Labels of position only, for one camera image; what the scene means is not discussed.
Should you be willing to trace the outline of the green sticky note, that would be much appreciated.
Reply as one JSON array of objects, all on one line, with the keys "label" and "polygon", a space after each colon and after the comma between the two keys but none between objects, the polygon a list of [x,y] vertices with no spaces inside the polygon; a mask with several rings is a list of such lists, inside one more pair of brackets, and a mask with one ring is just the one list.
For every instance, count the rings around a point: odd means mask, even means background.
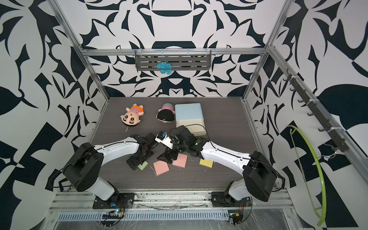
[{"label": "green sticky note", "polygon": [[148,166],[148,162],[144,161],[143,163],[139,164],[137,167],[143,171]]}]

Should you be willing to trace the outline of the light blue drawer box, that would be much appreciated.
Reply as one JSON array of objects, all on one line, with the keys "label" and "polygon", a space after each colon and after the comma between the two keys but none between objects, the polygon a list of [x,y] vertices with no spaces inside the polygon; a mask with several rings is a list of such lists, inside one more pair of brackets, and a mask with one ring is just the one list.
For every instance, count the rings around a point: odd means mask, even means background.
[{"label": "light blue drawer box", "polygon": [[176,127],[185,126],[196,137],[207,134],[200,103],[176,104],[174,110]]}]

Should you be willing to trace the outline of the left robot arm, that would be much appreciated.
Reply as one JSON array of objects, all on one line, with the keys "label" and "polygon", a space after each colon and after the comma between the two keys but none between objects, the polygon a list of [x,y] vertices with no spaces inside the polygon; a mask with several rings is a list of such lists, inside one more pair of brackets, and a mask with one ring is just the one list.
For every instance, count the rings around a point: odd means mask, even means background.
[{"label": "left robot arm", "polygon": [[78,192],[88,191],[105,202],[117,202],[119,192],[99,176],[101,167],[123,156],[129,156],[128,166],[134,171],[153,155],[155,135],[131,135],[105,145],[82,144],[61,170]]}]

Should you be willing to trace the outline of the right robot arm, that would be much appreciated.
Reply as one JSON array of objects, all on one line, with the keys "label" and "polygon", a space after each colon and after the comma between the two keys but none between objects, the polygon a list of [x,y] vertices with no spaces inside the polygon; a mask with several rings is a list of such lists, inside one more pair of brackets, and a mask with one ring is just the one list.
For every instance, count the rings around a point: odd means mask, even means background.
[{"label": "right robot arm", "polygon": [[159,132],[155,140],[166,146],[158,160],[172,164],[180,152],[202,160],[219,163],[243,176],[229,184],[223,193],[226,201],[240,201],[246,197],[267,202],[278,178],[277,171],[260,152],[241,153],[215,144],[209,138],[196,137],[188,127],[179,126],[170,132]]}]

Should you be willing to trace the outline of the pink sticky note left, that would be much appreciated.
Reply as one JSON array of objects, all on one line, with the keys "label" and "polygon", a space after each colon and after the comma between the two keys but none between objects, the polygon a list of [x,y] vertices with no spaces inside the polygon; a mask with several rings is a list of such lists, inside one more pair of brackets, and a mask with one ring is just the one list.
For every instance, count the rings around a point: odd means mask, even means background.
[{"label": "pink sticky note left", "polygon": [[166,173],[170,170],[168,164],[163,161],[157,161],[153,164],[153,166],[157,176]]}]

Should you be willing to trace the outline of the yellow sticky note right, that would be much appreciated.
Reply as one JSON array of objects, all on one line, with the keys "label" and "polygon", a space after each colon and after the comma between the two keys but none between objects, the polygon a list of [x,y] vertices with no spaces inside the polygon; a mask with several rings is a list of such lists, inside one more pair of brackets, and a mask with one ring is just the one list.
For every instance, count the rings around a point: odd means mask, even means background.
[{"label": "yellow sticky note right", "polygon": [[212,168],[213,163],[214,163],[213,161],[204,160],[204,159],[201,159],[200,162],[199,162],[200,165],[208,167],[208,168]]}]

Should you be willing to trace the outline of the plush doll black hair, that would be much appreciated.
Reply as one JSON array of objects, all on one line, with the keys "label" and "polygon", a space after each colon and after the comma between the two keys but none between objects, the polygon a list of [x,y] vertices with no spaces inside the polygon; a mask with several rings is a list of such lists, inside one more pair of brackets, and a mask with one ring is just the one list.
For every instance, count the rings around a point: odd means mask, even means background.
[{"label": "plush doll black hair", "polygon": [[165,103],[161,109],[158,110],[156,118],[163,123],[171,123],[175,120],[175,110],[171,103]]}]

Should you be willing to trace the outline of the plush doll face up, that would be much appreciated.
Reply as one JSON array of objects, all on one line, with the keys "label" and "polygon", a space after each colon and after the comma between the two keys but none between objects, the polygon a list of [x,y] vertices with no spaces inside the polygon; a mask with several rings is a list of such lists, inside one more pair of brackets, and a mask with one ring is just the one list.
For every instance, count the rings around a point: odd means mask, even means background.
[{"label": "plush doll face up", "polygon": [[126,108],[126,113],[121,115],[122,122],[128,126],[133,127],[141,122],[140,117],[144,115],[143,105],[133,104],[131,107]]}]

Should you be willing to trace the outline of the electronics board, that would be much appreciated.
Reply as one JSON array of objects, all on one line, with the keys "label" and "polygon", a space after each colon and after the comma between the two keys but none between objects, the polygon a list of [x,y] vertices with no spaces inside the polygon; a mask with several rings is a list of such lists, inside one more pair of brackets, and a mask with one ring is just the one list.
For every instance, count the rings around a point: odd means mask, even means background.
[{"label": "electronics board", "polygon": [[117,210],[113,210],[110,211],[108,213],[105,213],[102,215],[101,219],[102,220],[119,220],[119,219],[123,219],[124,218],[124,213],[117,211]]},{"label": "electronics board", "polygon": [[243,214],[236,213],[231,214],[228,219],[228,223],[230,223],[233,226],[239,225],[243,221]]}]

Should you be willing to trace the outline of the teal yarn ball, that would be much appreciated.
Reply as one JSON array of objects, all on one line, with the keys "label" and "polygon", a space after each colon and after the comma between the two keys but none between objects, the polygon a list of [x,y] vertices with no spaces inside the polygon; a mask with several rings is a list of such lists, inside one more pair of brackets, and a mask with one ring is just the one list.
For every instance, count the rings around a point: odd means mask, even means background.
[{"label": "teal yarn ball", "polygon": [[157,69],[160,71],[161,74],[172,74],[173,67],[168,62],[160,62],[157,64]]}]

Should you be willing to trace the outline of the right electronics board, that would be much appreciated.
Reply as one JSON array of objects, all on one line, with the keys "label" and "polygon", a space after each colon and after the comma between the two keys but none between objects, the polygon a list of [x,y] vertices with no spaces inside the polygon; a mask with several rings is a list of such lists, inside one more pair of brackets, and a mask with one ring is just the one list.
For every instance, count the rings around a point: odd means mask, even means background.
[{"label": "right electronics board", "polygon": [[243,221],[243,214],[236,213],[231,214],[228,219],[228,223],[230,223],[233,226],[239,225]]}]

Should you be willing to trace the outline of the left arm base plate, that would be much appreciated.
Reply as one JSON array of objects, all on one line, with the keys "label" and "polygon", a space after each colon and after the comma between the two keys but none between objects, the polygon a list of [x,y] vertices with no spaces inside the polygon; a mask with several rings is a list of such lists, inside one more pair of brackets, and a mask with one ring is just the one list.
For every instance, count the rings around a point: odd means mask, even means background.
[{"label": "left arm base plate", "polygon": [[93,209],[122,209],[134,204],[135,193],[119,193],[106,201],[95,197]]}]

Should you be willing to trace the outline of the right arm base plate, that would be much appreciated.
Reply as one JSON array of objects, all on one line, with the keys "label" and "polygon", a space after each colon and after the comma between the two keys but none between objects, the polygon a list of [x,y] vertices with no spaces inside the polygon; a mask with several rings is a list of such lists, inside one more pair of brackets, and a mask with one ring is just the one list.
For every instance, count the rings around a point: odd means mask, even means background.
[{"label": "right arm base plate", "polygon": [[240,208],[247,207],[252,204],[250,197],[246,197],[238,201],[225,192],[212,192],[210,200],[214,207]]}]

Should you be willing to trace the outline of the grey metal wall shelf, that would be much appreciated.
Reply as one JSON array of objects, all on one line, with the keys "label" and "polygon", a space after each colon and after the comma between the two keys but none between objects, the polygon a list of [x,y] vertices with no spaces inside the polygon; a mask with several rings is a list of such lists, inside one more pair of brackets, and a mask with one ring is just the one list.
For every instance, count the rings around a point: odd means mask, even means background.
[{"label": "grey metal wall shelf", "polygon": [[157,64],[168,62],[173,71],[203,71],[209,70],[212,63],[212,53],[209,50],[158,50],[135,52],[135,65],[139,71],[159,71]]}]

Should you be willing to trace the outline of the black hook rail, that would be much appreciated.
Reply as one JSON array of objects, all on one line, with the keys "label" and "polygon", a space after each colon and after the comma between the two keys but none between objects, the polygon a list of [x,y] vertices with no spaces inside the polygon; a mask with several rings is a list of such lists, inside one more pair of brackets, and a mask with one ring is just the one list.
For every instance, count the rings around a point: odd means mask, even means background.
[{"label": "black hook rail", "polygon": [[306,105],[310,113],[307,114],[310,117],[315,117],[318,122],[321,124],[322,128],[318,128],[319,132],[326,132],[331,140],[336,145],[335,149],[340,150],[341,152],[346,152],[350,150],[346,143],[346,139],[343,135],[339,134],[337,131],[340,129],[333,125],[332,117],[327,115],[326,112],[322,109],[322,103],[318,100],[311,92],[307,89],[307,86],[301,80],[299,76],[293,76],[289,69],[287,69],[287,77],[284,81],[289,81],[292,85],[292,92],[297,92],[301,97],[301,100],[298,100],[299,103],[303,103]]}]

